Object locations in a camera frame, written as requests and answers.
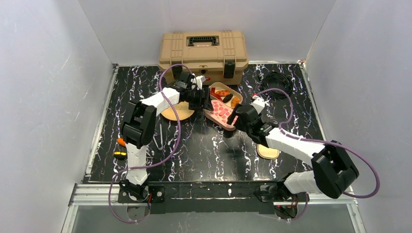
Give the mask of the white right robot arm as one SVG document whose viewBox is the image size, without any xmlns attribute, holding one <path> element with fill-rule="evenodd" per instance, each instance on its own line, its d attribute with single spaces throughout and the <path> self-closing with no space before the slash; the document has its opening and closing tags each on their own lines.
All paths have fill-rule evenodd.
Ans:
<svg viewBox="0 0 412 233">
<path fill-rule="evenodd" d="M 279 124 L 263 122 L 261 113 L 251 104 L 237 105 L 227 123 L 245 132 L 256 144 L 277 149 L 311 167 L 310 171 L 288 173 L 274 185 L 258 188 L 255 195 L 261 201 L 286 200 L 301 193 L 321 193 L 337 199 L 360 175 L 339 142 L 309 142 L 287 133 Z"/>
</svg>

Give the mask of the white metal food tongs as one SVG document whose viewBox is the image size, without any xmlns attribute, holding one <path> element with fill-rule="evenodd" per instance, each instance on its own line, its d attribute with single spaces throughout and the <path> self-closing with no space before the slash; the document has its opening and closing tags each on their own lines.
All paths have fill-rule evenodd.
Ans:
<svg viewBox="0 0 412 233">
<path fill-rule="evenodd" d="M 153 141 L 154 141 L 156 148 L 159 151 L 162 151 L 164 149 L 163 127 L 162 127 L 162 120 L 160 117 L 158 118 L 155 128 L 154 128 Z"/>
</svg>

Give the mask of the beige lunch box tray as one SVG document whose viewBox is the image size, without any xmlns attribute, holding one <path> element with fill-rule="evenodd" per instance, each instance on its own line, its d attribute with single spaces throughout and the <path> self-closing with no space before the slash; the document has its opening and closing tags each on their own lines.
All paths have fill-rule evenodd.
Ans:
<svg viewBox="0 0 412 233">
<path fill-rule="evenodd" d="M 238 97 L 238 98 L 240 99 L 240 103 L 242 103 L 242 101 L 243 101 L 243 97 L 242 97 L 242 95 L 241 95 L 240 93 L 238 93 L 237 91 L 235 91 L 234 89 L 232 89 L 231 87 L 229 87 L 229 86 L 227 86 L 227 85 L 225 85 L 225 84 L 223 84 L 223 83 L 215 82 L 215 83 L 213 83 L 212 85 L 209 86 L 209 90 L 211 90 L 212 88 L 214 88 L 215 91 L 218 91 L 218 90 L 227 90 L 227 91 L 229 91 L 231 94 L 233 94 L 233 97 Z M 231 108 L 231 101 L 229 101 L 228 103 L 226 103 L 226 105 L 228 105 L 228 106 Z"/>
</svg>

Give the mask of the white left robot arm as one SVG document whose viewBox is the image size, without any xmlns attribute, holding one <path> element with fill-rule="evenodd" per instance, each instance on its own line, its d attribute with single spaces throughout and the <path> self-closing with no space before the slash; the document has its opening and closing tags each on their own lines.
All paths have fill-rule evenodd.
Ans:
<svg viewBox="0 0 412 233">
<path fill-rule="evenodd" d="M 138 199 L 145 193 L 147 148 L 155 133 L 156 119 L 160 113 L 176 104 L 187 102 L 190 110 L 211 110 L 209 88 L 203 86 L 204 75 L 182 72 L 180 77 L 159 92 L 142 100 L 128 102 L 123 117 L 121 136 L 127 153 L 127 175 L 121 188 Z"/>
</svg>

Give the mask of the pink lunch box lid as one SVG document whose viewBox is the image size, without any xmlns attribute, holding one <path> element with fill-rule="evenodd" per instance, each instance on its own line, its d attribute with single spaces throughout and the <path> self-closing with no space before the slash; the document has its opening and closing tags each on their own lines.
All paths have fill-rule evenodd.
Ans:
<svg viewBox="0 0 412 233">
<path fill-rule="evenodd" d="M 223 108 L 232 109 L 228 105 L 226 105 L 225 103 L 223 103 L 219 100 L 212 100 L 211 103 L 212 103 L 212 107 L 213 107 L 212 111 L 215 111 L 217 109 L 221 110 Z"/>
</svg>

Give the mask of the dark brown sea cucumber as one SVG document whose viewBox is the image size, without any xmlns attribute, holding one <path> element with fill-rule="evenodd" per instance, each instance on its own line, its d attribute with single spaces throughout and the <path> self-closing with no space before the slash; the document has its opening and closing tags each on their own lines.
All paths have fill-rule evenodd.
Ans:
<svg viewBox="0 0 412 233">
<path fill-rule="evenodd" d="M 229 101 L 231 101 L 232 100 L 232 98 L 233 98 L 233 94 L 228 94 L 227 96 L 225 96 L 224 98 L 223 98 L 223 102 L 224 103 L 228 103 Z"/>
</svg>

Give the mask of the pink lunch box tray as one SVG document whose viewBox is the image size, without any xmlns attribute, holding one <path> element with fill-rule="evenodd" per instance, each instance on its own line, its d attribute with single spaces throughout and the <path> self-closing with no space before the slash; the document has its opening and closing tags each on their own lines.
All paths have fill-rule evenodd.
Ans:
<svg viewBox="0 0 412 233">
<path fill-rule="evenodd" d="M 236 127 L 234 126 L 235 120 L 232 124 L 228 124 L 228 117 L 232 114 L 232 109 L 223 108 L 221 110 L 217 109 L 215 111 L 204 110 L 204 115 L 206 118 L 212 122 L 219 125 L 221 128 L 227 131 L 234 131 Z"/>
</svg>

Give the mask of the beige lunch box lid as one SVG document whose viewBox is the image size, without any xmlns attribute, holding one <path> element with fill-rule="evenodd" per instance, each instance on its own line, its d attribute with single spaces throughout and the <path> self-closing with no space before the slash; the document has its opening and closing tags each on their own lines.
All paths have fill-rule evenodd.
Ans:
<svg viewBox="0 0 412 233">
<path fill-rule="evenodd" d="M 257 154 L 263 159 L 274 160 L 280 155 L 280 151 L 257 144 Z"/>
</svg>

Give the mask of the fried chicken piece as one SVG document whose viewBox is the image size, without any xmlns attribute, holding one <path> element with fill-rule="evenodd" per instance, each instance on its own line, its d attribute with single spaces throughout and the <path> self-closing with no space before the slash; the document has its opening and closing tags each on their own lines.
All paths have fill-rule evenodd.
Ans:
<svg viewBox="0 0 412 233">
<path fill-rule="evenodd" d="M 233 97 L 231 100 L 231 108 L 235 108 L 240 103 L 240 99 L 238 97 Z"/>
</svg>

